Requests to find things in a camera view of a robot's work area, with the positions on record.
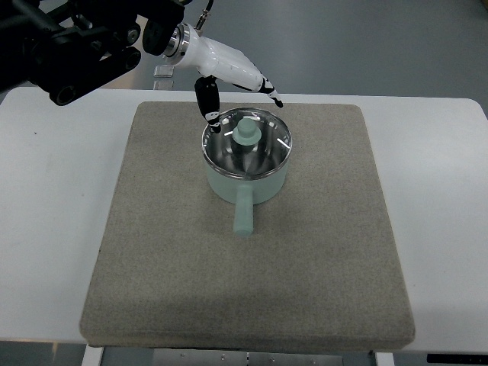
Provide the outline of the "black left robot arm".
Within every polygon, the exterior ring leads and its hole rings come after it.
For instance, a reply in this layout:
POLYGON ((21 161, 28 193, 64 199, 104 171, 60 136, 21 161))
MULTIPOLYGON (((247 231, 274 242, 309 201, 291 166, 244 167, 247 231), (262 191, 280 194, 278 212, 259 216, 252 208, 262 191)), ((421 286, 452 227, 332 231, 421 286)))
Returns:
POLYGON ((67 105, 160 56, 184 19, 186 1, 39 1, 1 3, 1 90, 31 82, 67 105))

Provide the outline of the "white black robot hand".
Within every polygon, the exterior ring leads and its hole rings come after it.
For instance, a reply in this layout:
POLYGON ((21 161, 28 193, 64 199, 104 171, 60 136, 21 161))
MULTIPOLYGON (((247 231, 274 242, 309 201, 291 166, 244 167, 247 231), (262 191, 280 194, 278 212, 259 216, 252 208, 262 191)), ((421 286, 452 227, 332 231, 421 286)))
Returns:
POLYGON ((241 51, 200 36, 188 24, 180 24, 170 38, 164 56, 179 68, 194 67, 201 77, 194 84, 197 105, 214 133, 221 131, 217 80, 251 92, 266 94, 278 107, 281 96, 272 83, 241 51))

